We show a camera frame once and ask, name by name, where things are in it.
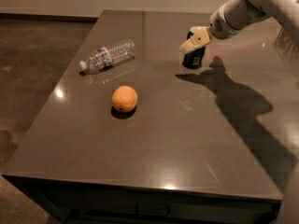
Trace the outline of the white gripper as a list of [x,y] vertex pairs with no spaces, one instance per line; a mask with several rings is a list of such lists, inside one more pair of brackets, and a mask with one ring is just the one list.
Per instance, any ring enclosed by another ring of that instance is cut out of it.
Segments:
[[191,37],[179,47],[183,54],[191,53],[207,46],[213,36],[228,39],[237,35],[248,25],[249,9],[246,4],[226,3],[210,17],[209,27],[194,26]]

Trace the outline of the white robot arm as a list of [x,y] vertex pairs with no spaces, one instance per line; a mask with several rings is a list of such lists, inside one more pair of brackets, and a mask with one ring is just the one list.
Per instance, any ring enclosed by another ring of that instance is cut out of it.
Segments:
[[299,44],[299,0],[229,0],[181,46],[184,54],[206,47],[213,37],[228,39],[253,23],[273,17]]

